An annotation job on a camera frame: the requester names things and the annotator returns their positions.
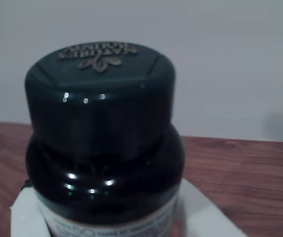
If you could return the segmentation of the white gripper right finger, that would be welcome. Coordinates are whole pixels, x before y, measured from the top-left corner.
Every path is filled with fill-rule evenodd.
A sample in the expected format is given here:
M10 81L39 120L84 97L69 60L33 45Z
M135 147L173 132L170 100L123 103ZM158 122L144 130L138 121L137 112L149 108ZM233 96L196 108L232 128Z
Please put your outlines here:
M182 237L245 237L246 234L200 190L182 179L177 222Z

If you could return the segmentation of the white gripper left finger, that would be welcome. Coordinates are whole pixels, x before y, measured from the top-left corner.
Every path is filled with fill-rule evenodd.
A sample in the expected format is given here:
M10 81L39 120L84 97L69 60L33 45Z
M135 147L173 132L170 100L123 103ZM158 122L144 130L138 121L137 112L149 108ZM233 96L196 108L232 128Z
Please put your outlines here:
M46 221L38 207L30 181L26 181L10 207L12 237L50 237Z

